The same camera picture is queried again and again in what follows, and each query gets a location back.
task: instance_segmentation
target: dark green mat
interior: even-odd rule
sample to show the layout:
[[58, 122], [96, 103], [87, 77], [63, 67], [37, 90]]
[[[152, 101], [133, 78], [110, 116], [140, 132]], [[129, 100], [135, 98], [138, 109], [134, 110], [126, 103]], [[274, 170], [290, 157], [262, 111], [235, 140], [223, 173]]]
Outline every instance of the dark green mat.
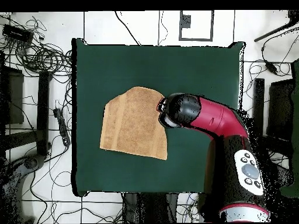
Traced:
[[176, 92], [205, 95], [237, 108], [244, 44], [231, 48], [85, 45], [77, 39], [72, 46], [74, 65], [77, 59], [77, 74], [73, 71], [73, 77], [77, 76], [74, 191], [203, 191], [208, 136], [167, 129], [166, 161], [105, 151], [99, 148], [103, 109], [109, 100], [135, 86], [164, 96]]

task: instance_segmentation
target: white floor tile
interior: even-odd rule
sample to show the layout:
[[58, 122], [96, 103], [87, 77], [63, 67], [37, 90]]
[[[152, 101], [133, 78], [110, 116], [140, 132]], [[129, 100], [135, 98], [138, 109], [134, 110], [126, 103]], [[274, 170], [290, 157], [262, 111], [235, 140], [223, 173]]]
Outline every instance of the white floor tile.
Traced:
[[[158, 11], [117, 11], [134, 38], [142, 45], [158, 40]], [[137, 45], [114, 11], [85, 12], [85, 41], [88, 44]]]
[[[261, 48], [264, 42], [286, 30], [258, 42], [254, 42], [254, 39], [288, 23], [288, 21], [287, 10], [236, 10], [234, 40], [246, 42], [244, 60], [255, 61], [262, 59]], [[267, 42], [264, 50], [265, 59], [268, 61], [282, 61], [298, 35], [299, 32], [295, 31]], [[298, 58], [299, 46], [297, 44], [298, 42], [293, 45], [291, 52], [285, 59], [286, 62], [293, 62]]]
[[[214, 11], [214, 27], [213, 41], [179, 41], [179, 10], [165, 10], [161, 19], [163, 25], [160, 25], [160, 43], [161, 46], [219, 46], [228, 47], [233, 40], [234, 29], [234, 11], [233, 10], [215, 10]], [[201, 23], [203, 26], [210, 26], [210, 21]]]
[[83, 203], [83, 207], [89, 209], [97, 216], [84, 209], [82, 213], [82, 223], [107, 223], [106, 221], [112, 222], [113, 219], [121, 213], [123, 204]]

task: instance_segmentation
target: brown cloth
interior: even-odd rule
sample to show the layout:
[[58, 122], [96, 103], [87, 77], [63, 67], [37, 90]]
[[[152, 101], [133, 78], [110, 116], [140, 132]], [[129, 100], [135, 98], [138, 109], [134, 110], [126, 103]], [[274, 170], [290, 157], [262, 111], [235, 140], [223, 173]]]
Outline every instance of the brown cloth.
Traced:
[[159, 92], [133, 87], [105, 106], [100, 148], [167, 160], [167, 139], [159, 123]]

